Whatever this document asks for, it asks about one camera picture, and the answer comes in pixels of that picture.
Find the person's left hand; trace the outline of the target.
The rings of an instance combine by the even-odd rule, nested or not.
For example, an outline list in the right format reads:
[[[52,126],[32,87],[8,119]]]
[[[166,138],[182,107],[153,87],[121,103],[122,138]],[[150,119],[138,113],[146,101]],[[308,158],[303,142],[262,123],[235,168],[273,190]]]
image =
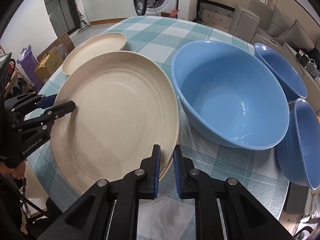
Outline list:
[[[8,168],[4,163],[0,163],[0,172],[3,175],[11,174],[13,178],[20,180],[25,174],[25,161],[20,163],[16,168]]]

